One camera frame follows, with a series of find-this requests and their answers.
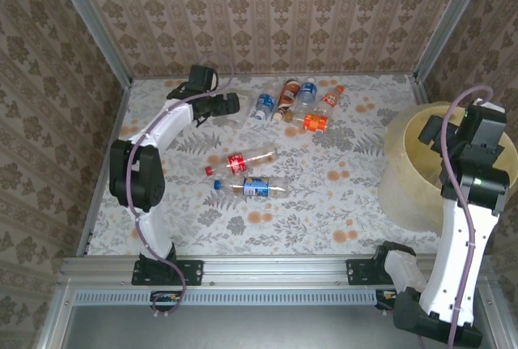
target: floral tablecloth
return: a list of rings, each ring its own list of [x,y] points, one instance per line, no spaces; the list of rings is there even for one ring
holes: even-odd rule
[[[231,87],[258,96],[271,81],[240,77]],[[135,81],[121,138],[137,133],[179,82]],[[199,128],[192,124],[161,154],[167,182],[162,212],[178,254],[372,253],[383,240],[420,253],[436,251],[436,234],[399,228],[383,214],[376,196],[387,165],[385,127],[399,111],[415,104],[408,77],[322,76],[316,83],[320,96],[337,83],[346,87],[325,135],[252,117],[240,130],[208,121]],[[214,190],[205,166],[234,151],[271,142],[278,145],[279,159],[250,174],[288,177],[289,198],[227,196]],[[139,249],[134,221],[106,185],[88,253],[137,254]]]

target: yellow bucket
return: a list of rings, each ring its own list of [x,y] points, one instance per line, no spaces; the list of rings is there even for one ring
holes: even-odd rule
[[[387,128],[384,152],[388,166],[378,187],[384,213],[402,228],[440,234],[443,227],[443,198],[440,196],[441,158],[418,136],[432,115],[444,117],[449,103],[419,105],[399,113]],[[456,108],[451,123],[459,125],[463,108]],[[509,199],[516,191],[518,154],[509,136],[500,139],[503,152],[494,167],[509,174]]]

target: red label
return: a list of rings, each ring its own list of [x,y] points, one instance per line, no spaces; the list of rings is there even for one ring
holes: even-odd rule
[[[311,132],[325,132],[327,117],[317,116],[316,114],[306,114],[304,118],[304,129]]]
[[[234,175],[246,171],[246,163],[244,162],[243,154],[241,153],[235,153],[234,155],[228,156],[228,163],[230,164],[230,169]]]
[[[337,96],[335,96],[332,92],[328,92],[324,98],[322,98],[324,102],[327,102],[334,108],[337,105]]]

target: robotic arm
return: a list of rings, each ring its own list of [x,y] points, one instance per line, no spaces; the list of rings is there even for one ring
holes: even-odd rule
[[[455,344],[463,347],[478,347],[482,341],[482,333],[473,326],[475,286],[486,243],[498,223],[509,190],[508,174],[493,168],[503,151],[499,140],[507,122],[504,110],[489,103],[478,105],[478,101],[466,109],[460,126],[448,123],[447,130],[448,157],[468,202],[475,230],[467,278],[463,278],[463,271],[469,247],[468,223],[444,160],[439,176],[444,225],[428,283],[417,266],[415,252],[404,245],[385,241],[373,259],[347,262],[350,283],[377,281],[395,285],[393,320],[397,328],[446,343],[452,324],[456,324]],[[443,118],[432,116],[419,135],[422,143],[433,142],[431,149],[438,153],[442,124]],[[462,279],[465,290],[455,321],[456,296]]]
[[[198,97],[176,108],[173,105],[192,96],[213,92],[217,82],[217,75],[211,68],[192,66],[189,81],[182,83],[167,96],[165,105],[144,129],[128,141],[117,140],[112,144],[109,189],[119,203],[126,207],[126,170],[130,152],[138,144],[131,164],[131,198],[139,214],[143,238],[148,243],[142,246],[141,260],[144,262],[155,259],[147,246],[163,259],[175,259],[174,245],[165,230],[158,206],[165,191],[160,153],[191,122],[197,121],[197,126],[200,126],[209,117],[233,114],[240,110],[239,98],[235,93]]]

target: metal bracket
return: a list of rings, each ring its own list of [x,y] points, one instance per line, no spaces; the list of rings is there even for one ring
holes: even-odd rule
[[[347,280],[350,286],[393,285],[390,275],[384,268],[385,258],[391,250],[401,250],[415,256],[408,246],[385,241],[376,248],[373,258],[354,258],[346,260]]]
[[[201,286],[203,260],[176,260],[174,264],[184,274],[188,286]],[[162,262],[143,255],[135,262],[131,284],[134,286],[181,286],[180,276]]]

